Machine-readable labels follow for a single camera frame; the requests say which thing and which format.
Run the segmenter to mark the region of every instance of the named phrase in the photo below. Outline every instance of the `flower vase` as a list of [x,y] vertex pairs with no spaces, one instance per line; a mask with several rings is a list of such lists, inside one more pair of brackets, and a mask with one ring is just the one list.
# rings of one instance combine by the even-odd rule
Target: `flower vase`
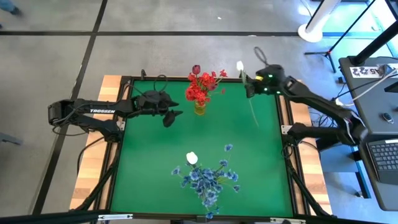
[[204,104],[203,106],[200,106],[199,103],[197,101],[195,101],[195,109],[194,109],[195,114],[199,115],[199,116],[203,116],[205,115],[206,112],[206,104]]

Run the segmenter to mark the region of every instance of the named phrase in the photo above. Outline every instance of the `wooden table edge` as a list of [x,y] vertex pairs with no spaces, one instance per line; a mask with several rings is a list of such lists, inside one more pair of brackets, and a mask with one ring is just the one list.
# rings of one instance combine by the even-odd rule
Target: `wooden table edge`
[[[100,101],[116,101],[119,93],[119,86],[122,76],[121,75],[105,75],[103,78],[102,86],[99,91],[98,100]],[[282,116],[284,124],[287,124],[287,110],[283,96],[280,96]],[[292,115],[295,122],[300,122],[311,125],[310,113],[308,106],[301,103],[290,103],[292,108]],[[111,114],[95,114],[95,118],[98,119],[112,119]],[[86,145],[98,139],[102,135],[98,132],[89,133]],[[315,144],[315,140],[306,138],[306,141]],[[111,157],[113,159],[116,145],[112,145]],[[104,154],[106,149],[106,142],[100,141],[94,146],[87,149],[82,157],[80,171],[76,179],[75,189],[73,191],[72,200],[70,203],[70,209],[79,206],[84,199],[94,189],[95,185],[100,179],[101,168],[103,165]],[[315,200],[322,206],[322,208],[331,214],[331,207],[326,190],[325,179],[323,177],[322,167],[318,152],[306,144],[300,144],[298,146],[300,152],[303,175],[305,179],[305,185],[314,196]],[[104,186],[103,194],[99,204],[100,208],[105,208],[106,198],[108,196],[109,180]],[[304,214],[303,200],[299,188],[295,184],[295,194],[297,199],[297,208],[299,214]]]

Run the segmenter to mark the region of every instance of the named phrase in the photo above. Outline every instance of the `white tulip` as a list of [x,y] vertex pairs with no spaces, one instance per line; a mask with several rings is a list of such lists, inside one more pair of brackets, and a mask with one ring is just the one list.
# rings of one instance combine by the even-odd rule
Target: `white tulip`
[[194,152],[189,152],[189,153],[187,153],[187,161],[191,165],[195,165],[198,162],[198,157],[197,157],[197,155],[195,155]]
[[242,61],[236,62],[236,69],[238,69],[238,71],[243,71],[243,62]]

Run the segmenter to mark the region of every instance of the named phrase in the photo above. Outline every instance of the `green tablecloth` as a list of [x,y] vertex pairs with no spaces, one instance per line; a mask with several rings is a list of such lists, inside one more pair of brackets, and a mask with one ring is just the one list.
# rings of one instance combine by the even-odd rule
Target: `green tablecloth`
[[[140,91],[152,90],[152,81],[135,81]],[[164,82],[157,83],[158,88]],[[274,96],[252,99],[257,127],[241,83],[221,83],[224,95],[214,95],[206,114],[193,112],[185,99],[188,82],[169,81],[166,92],[182,110],[174,124],[165,128],[160,116],[139,116],[126,123],[121,158],[114,186],[112,212],[203,215],[206,209],[193,189],[181,188],[181,178],[171,175],[180,165],[187,174],[185,155],[195,152],[198,164],[217,168],[229,159],[239,174],[241,190],[225,185],[218,198],[220,215],[291,217],[285,162]],[[233,144],[230,152],[224,145]]]

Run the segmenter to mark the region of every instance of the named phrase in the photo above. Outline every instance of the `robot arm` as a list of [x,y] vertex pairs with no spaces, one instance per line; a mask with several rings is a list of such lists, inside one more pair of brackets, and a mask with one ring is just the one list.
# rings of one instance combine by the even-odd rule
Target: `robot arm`
[[105,141],[119,142],[122,132],[117,122],[111,119],[102,121],[84,114],[115,114],[122,118],[161,115],[164,116],[163,125],[167,128],[172,125],[176,116],[182,114],[182,111],[170,111],[169,108],[173,106],[178,106],[178,103],[172,101],[169,94],[155,90],[147,91],[141,96],[135,96],[128,100],[119,100],[116,103],[83,99],[61,100],[48,107],[49,123],[54,127],[73,124],[85,132],[99,131]]
[[280,65],[268,65],[256,72],[256,78],[246,77],[246,96],[255,94],[283,95],[287,99],[304,103],[334,119],[337,128],[307,127],[301,123],[295,123],[288,131],[288,135],[295,140],[305,137],[321,138],[319,148],[328,148],[338,142],[346,145],[358,145],[368,134],[368,130],[358,117],[349,109],[342,108],[311,92],[307,86],[295,78],[286,77],[284,69]]

